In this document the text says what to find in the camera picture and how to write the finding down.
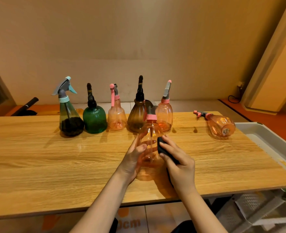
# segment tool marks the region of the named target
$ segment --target black power cord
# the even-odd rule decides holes
[[[228,101],[230,102],[230,103],[233,103],[233,104],[238,104],[238,103],[240,103],[240,101],[241,101],[241,98],[242,98],[242,87],[240,87],[240,86],[237,86],[238,87],[238,92],[239,92],[239,97],[235,97],[235,96],[233,96],[233,95],[230,95],[230,96],[228,96]],[[238,102],[232,102],[232,101],[230,101],[230,97],[233,97],[234,99],[236,99],[236,100],[238,100]]]

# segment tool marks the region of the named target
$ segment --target person's right hand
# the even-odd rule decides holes
[[[159,156],[167,163],[171,182],[180,198],[193,191],[195,187],[195,160],[186,154],[177,146],[167,135],[162,136],[162,139],[167,142],[160,142],[160,146],[166,149],[180,164],[176,165],[172,159],[160,153]]]

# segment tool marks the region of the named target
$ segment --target hand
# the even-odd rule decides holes
[[[196,191],[195,187],[195,160],[179,148],[167,135],[162,136],[167,142],[160,142],[160,146],[166,149],[180,164],[176,165],[169,156],[161,153],[160,157],[167,163],[171,182],[180,198]]]
[[[136,146],[137,139],[138,137],[133,140],[123,160],[116,169],[116,172],[120,173],[122,177],[125,178],[127,185],[129,185],[137,176],[140,169],[140,166],[137,163],[138,158],[147,148],[146,144],[142,144],[134,148]]]

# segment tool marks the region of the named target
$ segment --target person's left hand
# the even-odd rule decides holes
[[[116,169],[116,172],[120,173],[122,177],[125,178],[127,184],[130,184],[137,176],[140,169],[137,163],[138,158],[147,148],[146,144],[142,144],[134,148],[136,146],[137,139],[138,137],[133,140],[123,160]]]

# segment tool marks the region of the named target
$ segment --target wood grain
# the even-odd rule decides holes
[[[286,187],[286,171],[239,130],[214,137],[204,118],[181,112],[168,133],[196,160],[201,195]],[[0,217],[90,206],[134,138],[127,130],[64,138],[59,116],[0,117]],[[138,176],[123,204],[165,199],[177,195],[160,170]]]

